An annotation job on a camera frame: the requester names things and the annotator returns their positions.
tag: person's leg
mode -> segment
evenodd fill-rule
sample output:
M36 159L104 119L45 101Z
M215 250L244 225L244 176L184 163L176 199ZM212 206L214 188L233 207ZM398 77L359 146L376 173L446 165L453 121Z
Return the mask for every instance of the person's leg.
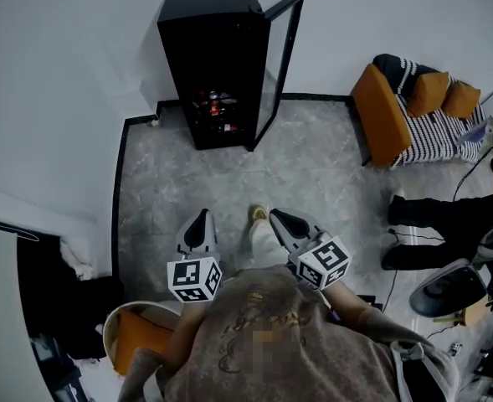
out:
M382 268L384 270L407 271L442 268L463 257L458 249L453 248L449 243L441 245L396 245L382 258Z
M252 228L249 231L249 239L252 243L252 253L255 268L266 268L273 265L285 265L289 258L289 252L283 247L270 222L268 214L260 206L254 206L252 214Z
M395 196L389 205L388 222L434 228L446 241L481 237L493 225L493 195L454 202Z

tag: black cloth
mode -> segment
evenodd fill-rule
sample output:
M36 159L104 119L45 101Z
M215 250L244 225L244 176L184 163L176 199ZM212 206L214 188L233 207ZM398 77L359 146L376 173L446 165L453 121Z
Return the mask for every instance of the black cloth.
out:
M392 225L434 228L444 239L440 245L397 245L384 257L386 270L441 268L454 260L472 260L480 240L493 226L493 195L455 202L395 197L389 206Z
M45 333L71 358L103 358L95 330L121 304L123 285L114 277L79 281L60 254L60 238L18 239L18 277L30 337Z
M412 96L413 88L420 75L437 73L426 65L417 64L409 59L403 59L390 54L380 54L374 57L372 63L386 76L389 86L394 94L400 94L405 98Z

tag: white wall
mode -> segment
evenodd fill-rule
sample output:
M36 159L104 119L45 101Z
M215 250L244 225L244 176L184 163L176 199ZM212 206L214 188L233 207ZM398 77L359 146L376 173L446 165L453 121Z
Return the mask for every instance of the white wall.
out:
M116 61L138 61L131 75L139 76L151 105L177 97L155 26L162 1L95 0L91 11L102 38L116 44ZM267 9L279 0L259 1ZM285 91L349 94L381 53L491 91L493 0L305 0Z
M149 109L140 98L131 105L125 81L112 87L84 7L0 0L0 220L86 237L86 259L102 274L123 121Z

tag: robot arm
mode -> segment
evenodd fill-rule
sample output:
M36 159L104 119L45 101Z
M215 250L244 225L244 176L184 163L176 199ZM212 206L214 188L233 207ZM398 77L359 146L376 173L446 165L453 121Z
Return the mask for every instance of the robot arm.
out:
M179 229L173 262L167 264L168 289L183 303L212 301L222 280L211 212L203 209Z
M289 261L300 280L323 290L347 273L352 260L348 249L309 214L273 209L270 225L289 251Z

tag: graphic print on shirt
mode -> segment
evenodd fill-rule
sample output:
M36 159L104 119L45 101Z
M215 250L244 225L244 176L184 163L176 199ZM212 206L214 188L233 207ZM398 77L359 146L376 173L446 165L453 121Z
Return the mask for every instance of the graphic print on shirt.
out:
M251 285L247 289L235 323L226 326L221 336L222 357L218 361L221 372L262 374L264 380L291 374L293 362L289 357L299 355L300 347L306 345L302 333L292 329L304 327L311 317L299 315L295 308L285 308L285 304L282 296L274 296L266 287ZM253 353L270 361L254 363Z

